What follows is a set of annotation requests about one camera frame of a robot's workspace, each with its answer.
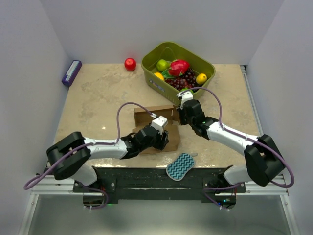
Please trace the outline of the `brown cardboard paper box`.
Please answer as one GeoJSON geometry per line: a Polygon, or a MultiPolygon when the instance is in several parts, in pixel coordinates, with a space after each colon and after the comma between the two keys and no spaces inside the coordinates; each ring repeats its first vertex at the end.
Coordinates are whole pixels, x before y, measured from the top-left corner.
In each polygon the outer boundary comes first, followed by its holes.
{"type": "MultiPolygon", "coordinates": [[[[178,126],[175,124],[175,122],[178,122],[178,113],[175,109],[175,106],[174,105],[150,106],[147,107],[147,109],[158,116],[163,116],[167,118],[168,124],[165,127],[165,130],[168,131],[169,142],[166,144],[165,148],[162,151],[150,147],[141,152],[141,154],[153,154],[176,151],[180,143],[180,135],[178,131],[178,126]]],[[[137,133],[144,126],[148,125],[151,121],[152,117],[149,116],[149,114],[146,111],[144,111],[140,107],[134,108],[135,128],[133,129],[133,132],[137,133]]]]}

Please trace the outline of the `blue zigzag sponge cloth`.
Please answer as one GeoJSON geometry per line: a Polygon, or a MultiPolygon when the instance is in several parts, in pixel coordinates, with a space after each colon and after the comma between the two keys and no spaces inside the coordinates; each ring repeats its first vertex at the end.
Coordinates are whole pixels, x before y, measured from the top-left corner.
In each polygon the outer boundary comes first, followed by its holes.
{"type": "Polygon", "coordinates": [[[194,167],[195,160],[188,153],[181,153],[166,167],[168,177],[174,181],[181,181],[185,175],[194,167]]]}

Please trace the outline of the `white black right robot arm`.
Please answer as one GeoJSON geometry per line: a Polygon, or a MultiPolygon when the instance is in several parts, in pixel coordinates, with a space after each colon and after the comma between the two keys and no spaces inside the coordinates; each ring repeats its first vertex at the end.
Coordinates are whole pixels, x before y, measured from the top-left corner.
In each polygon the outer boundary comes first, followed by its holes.
{"type": "Polygon", "coordinates": [[[248,135],[223,125],[219,119],[207,117],[195,99],[184,98],[177,110],[180,123],[190,125],[196,135],[221,143],[244,156],[244,165],[227,167],[213,183],[221,191],[230,192],[236,184],[249,181],[265,187],[286,168],[270,136],[248,135]]]}

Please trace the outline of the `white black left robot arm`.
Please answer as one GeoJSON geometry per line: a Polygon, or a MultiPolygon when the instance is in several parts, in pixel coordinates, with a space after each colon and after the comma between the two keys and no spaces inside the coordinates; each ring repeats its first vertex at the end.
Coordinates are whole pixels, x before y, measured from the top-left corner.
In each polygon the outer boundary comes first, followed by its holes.
{"type": "Polygon", "coordinates": [[[82,183],[90,192],[96,192],[101,188],[101,180],[96,170],[86,165],[87,160],[124,160],[134,158],[150,147],[163,150],[169,142],[168,135],[166,130],[161,133],[147,125],[137,133],[122,137],[117,143],[112,140],[106,145],[104,141],[85,138],[81,132],[73,132],[48,148],[46,154],[56,180],[71,178],[82,183]]]}

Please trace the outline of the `purple rectangular box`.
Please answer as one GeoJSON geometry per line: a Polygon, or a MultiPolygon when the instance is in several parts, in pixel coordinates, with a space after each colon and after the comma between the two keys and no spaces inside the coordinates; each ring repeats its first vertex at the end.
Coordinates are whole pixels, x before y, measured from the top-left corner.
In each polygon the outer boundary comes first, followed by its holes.
{"type": "Polygon", "coordinates": [[[62,83],[66,87],[70,87],[75,80],[80,68],[82,67],[82,62],[80,60],[73,60],[65,75],[62,78],[62,83]]]}

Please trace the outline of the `purple grape bunch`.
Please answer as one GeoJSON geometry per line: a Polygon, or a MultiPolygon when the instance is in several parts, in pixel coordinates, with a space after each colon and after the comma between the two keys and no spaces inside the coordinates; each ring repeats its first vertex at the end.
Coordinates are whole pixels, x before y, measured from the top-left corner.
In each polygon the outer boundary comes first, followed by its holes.
{"type": "Polygon", "coordinates": [[[188,68],[187,71],[179,77],[165,78],[165,82],[178,91],[198,86],[195,73],[191,68],[188,68]]]}

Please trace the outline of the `yellow lemon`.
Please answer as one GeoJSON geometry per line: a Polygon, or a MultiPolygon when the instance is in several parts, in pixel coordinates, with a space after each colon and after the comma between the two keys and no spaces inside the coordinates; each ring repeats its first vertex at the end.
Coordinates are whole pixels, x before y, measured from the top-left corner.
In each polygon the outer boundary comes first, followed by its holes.
{"type": "Polygon", "coordinates": [[[207,75],[204,74],[204,73],[200,73],[196,77],[196,83],[199,84],[199,85],[203,85],[207,80],[208,80],[207,75]]]}

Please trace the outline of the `orange fruit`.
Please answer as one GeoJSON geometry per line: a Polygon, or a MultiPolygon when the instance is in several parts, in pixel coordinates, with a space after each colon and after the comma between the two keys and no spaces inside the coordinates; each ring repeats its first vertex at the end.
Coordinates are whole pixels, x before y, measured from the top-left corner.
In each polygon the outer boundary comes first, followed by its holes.
{"type": "Polygon", "coordinates": [[[159,73],[159,72],[155,72],[154,75],[155,75],[156,77],[158,77],[158,78],[159,78],[160,80],[162,80],[162,81],[165,80],[164,76],[163,76],[161,73],[159,73]]]}

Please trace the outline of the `red dragon fruit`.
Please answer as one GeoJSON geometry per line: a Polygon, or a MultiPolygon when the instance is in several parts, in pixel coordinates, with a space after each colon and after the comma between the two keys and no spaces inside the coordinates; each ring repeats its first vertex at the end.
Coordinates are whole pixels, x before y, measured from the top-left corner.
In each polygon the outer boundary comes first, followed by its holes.
{"type": "Polygon", "coordinates": [[[168,73],[177,77],[183,75],[189,68],[189,63],[182,59],[176,59],[171,62],[168,73]]]}

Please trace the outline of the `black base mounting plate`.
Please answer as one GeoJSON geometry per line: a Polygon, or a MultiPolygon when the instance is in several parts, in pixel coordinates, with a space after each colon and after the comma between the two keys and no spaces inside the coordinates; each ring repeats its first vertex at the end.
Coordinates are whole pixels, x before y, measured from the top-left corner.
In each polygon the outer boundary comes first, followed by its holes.
{"type": "Polygon", "coordinates": [[[218,204],[231,208],[236,204],[236,194],[245,193],[244,184],[231,189],[218,181],[222,168],[193,168],[180,181],[172,180],[164,168],[116,168],[97,167],[98,181],[89,188],[74,181],[70,191],[82,193],[85,205],[99,205],[101,196],[96,190],[107,193],[109,203],[120,200],[172,200],[201,201],[212,199],[218,204]]]}

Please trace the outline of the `green apple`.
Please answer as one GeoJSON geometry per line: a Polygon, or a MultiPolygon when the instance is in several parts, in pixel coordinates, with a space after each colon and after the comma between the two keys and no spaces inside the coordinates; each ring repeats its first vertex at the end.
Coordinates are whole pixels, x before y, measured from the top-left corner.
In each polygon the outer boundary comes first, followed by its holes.
{"type": "Polygon", "coordinates": [[[166,69],[168,69],[170,67],[170,63],[164,59],[160,59],[158,60],[157,64],[156,64],[156,68],[158,69],[158,71],[163,72],[166,69]]]}

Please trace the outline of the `green plastic tub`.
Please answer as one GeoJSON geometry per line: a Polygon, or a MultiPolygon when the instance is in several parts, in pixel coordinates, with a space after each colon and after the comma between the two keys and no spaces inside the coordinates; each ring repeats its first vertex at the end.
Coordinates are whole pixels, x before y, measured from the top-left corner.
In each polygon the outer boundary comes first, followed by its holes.
{"type": "Polygon", "coordinates": [[[174,42],[164,42],[146,54],[141,60],[147,84],[178,105],[177,94],[189,88],[195,99],[203,95],[211,79],[215,76],[215,67],[208,61],[195,55],[174,42]]]}

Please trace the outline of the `red apple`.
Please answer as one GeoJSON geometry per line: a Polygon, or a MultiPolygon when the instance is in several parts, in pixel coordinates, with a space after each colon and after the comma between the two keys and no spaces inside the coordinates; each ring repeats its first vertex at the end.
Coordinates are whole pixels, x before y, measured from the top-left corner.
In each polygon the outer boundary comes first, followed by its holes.
{"type": "Polygon", "coordinates": [[[136,68],[136,60],[134,58],[129,57],[124,61],[124,66],[126,70],[134,71],[136,68]]]}

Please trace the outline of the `aluminium rail frame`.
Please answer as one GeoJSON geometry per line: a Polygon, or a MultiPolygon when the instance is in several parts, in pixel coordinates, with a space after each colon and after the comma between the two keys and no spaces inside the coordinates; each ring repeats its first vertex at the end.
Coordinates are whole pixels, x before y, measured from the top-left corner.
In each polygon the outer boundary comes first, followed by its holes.
{"type": "Polygon", "coordinates": [[[135,105],[135,129],[113,140],[87,138],[79,131],[59,139],[46,151],[50,167],[28,181],[30,189],[45,176],[56,180],[72,179],[75,192],[96,191],[100,196],[86,201],[90,209],[100,209],[119,200],[201,200],[211,202],[220,191],[234,192],[246,182],[265,187],[272,183],[287,164],[268,135],[248,135],[229,128],[220,118],[207,117],[199,96],[207,84],[196,81],[196,70],[184,66],[178,70],[144,69],[144,78],[152,91],[159,92],[173,106],[135,105]],[[126,160],[150,152],[175,151],[179,134],[169,127],[189,125],[196,135],[219,142],[245,158],[243,166],[194,168],[191,155],[181,153],[166,167],[96,167],[89,159],[126,160]]]}

